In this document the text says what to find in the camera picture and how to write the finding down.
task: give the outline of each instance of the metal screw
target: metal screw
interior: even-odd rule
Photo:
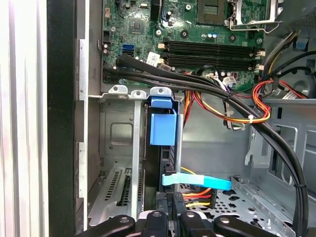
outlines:
[[[119,222],[127,223],[127,222],[129,222],[129,220],[126,217],[122,217],[122,219]]]
[[[187,212],[187,216],[188,217],[194,217],[194,213],[193,212]]]
[[[223,222],[224,224],[228,224],[229,223],[229,220],[225,217],[222,217],[219,219],[221,222]]]
[[[261,38],[257,39],[257,44],[262,44],[262,42],[263,42],[263,39],[261,39]]]
[[[190,5],[190,4],[187,4],[187,5],[186,5],[186,10],[187,10],[187,11],[190,11],[190,10],[191,10],[191,5]]]
[[[153,216],[155,216],[155,217],[160,217],[161,214],[160,214],[159,212],[154,212],[154,213],[153,213]]]
[[[161,36],[162,32],[161,30],[156,30],[156,36]]]

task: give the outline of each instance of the black cable bundle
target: black cable bundle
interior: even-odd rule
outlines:
[[[126,54],[118,58],[119,65],[126,65],[141,72],[115,70],[104,65],[104,71],[115,77],[133,80],[152,86],[166,86],[174,90],[199,91],[214,95],[234,107],[241,115],[247,118],[253,115],[260,116],[235,95],[222,90],[219,85],[195,75],[172,73],[140,62]],[[252,126],[263,136],[269,145],[278,153],[293,177],[296,188],[296,211],[293,221],[293,229],[298,237],[304,237],[308,224],[308,194],[302,167],[292,148],[283,138],[274,131],[266,122],[253,123]]]

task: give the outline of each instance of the green circuit board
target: green circuit board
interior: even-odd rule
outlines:
[[[162,7],[162,15],[170,11],[172,14],[168,21],[151,21],[150,0],[122,0],[121,11],[118,11],[116,0],[104,0],[103,5],[103,37],[108,39],[110,50],[108,55],[103,55],[103,61],[114,66],[116,58],[121,54],[123,44],[135,46],[134,57],[146,61],[149,52],[161,54],[158,44],[162,43],[164,37],[175,41],[215,43],[226,45],[239,45],[250,47],[262,47],[263,33],[256,32],[231,32],[224,26],[223,22],[216,25],[199,24],[198,3],[201,0],[165,0]],[[244,0],[242,5],[242,20],[262,20],[265,18],[267,0]],[[229,15],[228,3],[225,1],[224,15]],[[181,32],[186,30],[188,36],[181,37]],[[216,38],[209,39],[209,33],[216,34]],[[249,71],[237,72],[237,89],[245,89],[253,84],[254,73]],[[117,79],[107,78],[104,83],[117,83]],[[121,84],[141,85],[120,79]]]

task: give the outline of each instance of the silver metal plate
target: silver metal plate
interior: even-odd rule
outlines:
[[[115,167],[102,184],[101,191],[89,213],[90,226],[96,226],[117,215],[131,215],[131,175],[129,167]],[[141,211],[142,182],[139,174],[137,213]]]
[[[217,192],[216,206],[214,209],[208,208],[206,206],[194,206],[190,207],[189,210],[200,211],[204,213],[208,221],[213,223],[213,220],[221,215],[232,215],[242,221],[248,222],[250,224],[260,225],[262,229],[273,233],[274,235],[289,237],[295,236],[293,232],[288,236],[284,234],[284,230],[277,228],[274,219],[267,216],[262,209],[259,209],[256,205],[255,200],[252,202],[246,195],[243,194],[242,190],[238,188],[236,183],[232,182],[231,191],[220,191]],[[186,185],[180,185],[181,192],[186,192],[189,189]],[[291,223],[288,218],[284,216],[284,220]]]

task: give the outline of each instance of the sata port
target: sata port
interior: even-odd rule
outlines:
[[[126,53],[128,56],[134,57],[133,51],[122,51],[122,53]]]
[[[134,51],[135,50],[135,46],[133,44],[123,44],[122,45],[122,51]]]

